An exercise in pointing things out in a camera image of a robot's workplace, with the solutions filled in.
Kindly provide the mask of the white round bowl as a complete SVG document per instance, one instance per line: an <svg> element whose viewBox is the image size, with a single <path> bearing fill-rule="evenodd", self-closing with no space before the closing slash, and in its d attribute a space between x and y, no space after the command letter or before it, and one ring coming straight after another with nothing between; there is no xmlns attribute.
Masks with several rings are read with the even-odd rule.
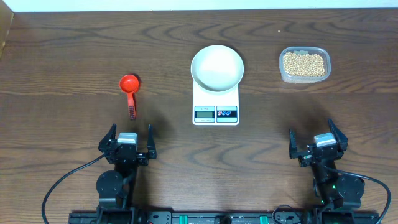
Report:
<svg viewBox="0 0 398 224"><path fill-rule="evenodd" d="M190 72L202 89L221 93L239 85L244 75L244 62L234 49L210 45L195 54Z"/></svg>

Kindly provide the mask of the white digital kitchen scale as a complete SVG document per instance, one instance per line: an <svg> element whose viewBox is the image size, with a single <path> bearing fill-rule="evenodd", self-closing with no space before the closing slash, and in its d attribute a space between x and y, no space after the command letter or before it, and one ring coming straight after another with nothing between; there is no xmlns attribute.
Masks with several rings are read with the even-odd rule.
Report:
<svg viewBox="0 0 398 224"><path fill-rule="evenodd" d="M212 92L193 82L192 123L197 126L237 126L239 88Z"/></svg>

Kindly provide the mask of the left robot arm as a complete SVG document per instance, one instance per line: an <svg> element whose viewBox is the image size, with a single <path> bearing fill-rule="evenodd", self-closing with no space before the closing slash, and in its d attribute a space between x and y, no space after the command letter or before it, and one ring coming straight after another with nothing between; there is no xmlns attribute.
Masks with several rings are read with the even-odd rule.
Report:
<svg viewBox="0 0 398 224"><path fill-rule="evenodd" d="M132 195L138 167L157 158L152 126L148 127L146 148L147 152L137 151L136 133L121 133L117 138L115 124L99 142L99 151L114 169L102 173L96 181L97 224L147 223L147 213L132 204Z"/></svg>

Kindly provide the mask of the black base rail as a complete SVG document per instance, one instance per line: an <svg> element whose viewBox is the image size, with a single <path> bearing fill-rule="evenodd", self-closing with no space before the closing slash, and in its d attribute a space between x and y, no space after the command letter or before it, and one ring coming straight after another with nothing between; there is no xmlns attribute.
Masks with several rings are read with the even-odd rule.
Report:
<svg viewBox="0 0 398 224"><path fill-rule="evenodd" d="M276 211L274 213L175 213L169 211L101 211L73 212L68 224L78 223L146 223L146 224L301 224L312 223L300 212Z"/></svg>

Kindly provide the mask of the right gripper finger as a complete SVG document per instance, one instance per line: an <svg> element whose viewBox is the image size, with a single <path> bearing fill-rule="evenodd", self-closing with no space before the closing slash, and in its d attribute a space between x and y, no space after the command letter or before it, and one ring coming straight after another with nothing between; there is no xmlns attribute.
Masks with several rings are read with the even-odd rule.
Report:
<svg viewBox="0 0 398 224"><path fill-rule="evenodd" d="M289 130L289 157L290 159L298 159L299 157L304 157L308 155L308 151L299 151L298 145L295 140L295 134L290 129Z"/></svg>
<svg viewBox="0 0 398 224"><path fill-rule="evenodd" d="M336 144L338 145L340 151L347 150L348 147L348 138L336 127L332 119L328 120L328 125L330 132L336 140Z"/></svg>

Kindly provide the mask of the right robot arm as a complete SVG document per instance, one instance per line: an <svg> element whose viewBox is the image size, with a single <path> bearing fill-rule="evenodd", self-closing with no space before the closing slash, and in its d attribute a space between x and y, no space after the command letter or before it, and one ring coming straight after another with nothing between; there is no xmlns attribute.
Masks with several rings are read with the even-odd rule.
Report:
<svg viewBox="0 0 398 224"><path fill-rule="evenodd" d="M289 131L289 157L298 159L300 167L310 167L315 196L322 205L304 213L304 223L355 223L354 209L361 206L364 180L337 171L335 161L343 157L348 138L328 121L330 131L314 137L306 150L299 150L292 130Z"/></svg>

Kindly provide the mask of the yellow soybeans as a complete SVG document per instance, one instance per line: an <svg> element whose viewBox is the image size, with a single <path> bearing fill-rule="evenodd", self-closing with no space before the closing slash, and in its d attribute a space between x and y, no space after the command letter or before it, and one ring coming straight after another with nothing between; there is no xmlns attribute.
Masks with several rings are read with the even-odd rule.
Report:
<svg viewBox="0 0 398 224"><path fill-rule="evenodd" d="M282 57L284 70L291 76L320 77L325 74L325 61L318 54L287 52Z"/></svg>

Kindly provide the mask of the red plastic measuring scoop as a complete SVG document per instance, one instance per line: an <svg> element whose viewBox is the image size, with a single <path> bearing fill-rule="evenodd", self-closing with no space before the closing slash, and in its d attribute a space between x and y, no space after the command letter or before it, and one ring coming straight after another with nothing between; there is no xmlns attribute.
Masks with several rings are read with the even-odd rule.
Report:
<svg viewBox="0 0 398 224"><path fill-rule="evenodd" d="M128 74L123 76L119 81L120 89L125 92L127 96L127 105L129 108L129 117L130 120L136 119L136 102L134 99L134 94L139 91L140 81L139 79L133 75Z"/></svg>

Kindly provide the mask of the clear plastic container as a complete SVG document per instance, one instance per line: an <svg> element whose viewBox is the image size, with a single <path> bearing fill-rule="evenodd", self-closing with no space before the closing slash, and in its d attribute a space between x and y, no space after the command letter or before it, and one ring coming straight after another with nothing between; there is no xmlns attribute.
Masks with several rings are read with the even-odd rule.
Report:
<svg viewBox="0 0 398 224"><path fill-rule="evenodd" d="M325 74L324 76L320 77L300 77L300 76L291 76L288 73L285 72L283 62L282 62L282 57L285 53L287 52L293 52L296 54L318 54L321 55L322 58L325 61ZM319 47L287 47L284 49L279 56L279 70L281 73L281 78L283 81L287 83L302 83L302 84L308 84L308 83L316 83L316 82L322 82L326 80L331 73L331 58L329 56L329 53Z"/></svg>

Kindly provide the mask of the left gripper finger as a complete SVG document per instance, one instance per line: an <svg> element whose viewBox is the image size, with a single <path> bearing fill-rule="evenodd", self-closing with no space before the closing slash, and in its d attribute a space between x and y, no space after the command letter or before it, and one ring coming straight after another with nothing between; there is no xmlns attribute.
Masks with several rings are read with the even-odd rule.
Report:
<svg viewBox="0 0 398 224"><path fill-rule="evenodd" d="M157 151L153 137L153 129L150 124L148 127L148 138L147 138L147 150L148 150L148 159L157 159Z"/></svg>
<svg viewBox="0 0 398 224"><path fill-rule="evenodd" d="M114 140L116 139L116 128L117 125L113 124L108 131L108 133L104 136L104 138L99 142L98 150L101 152L106 152L111 149Z"/></svg>

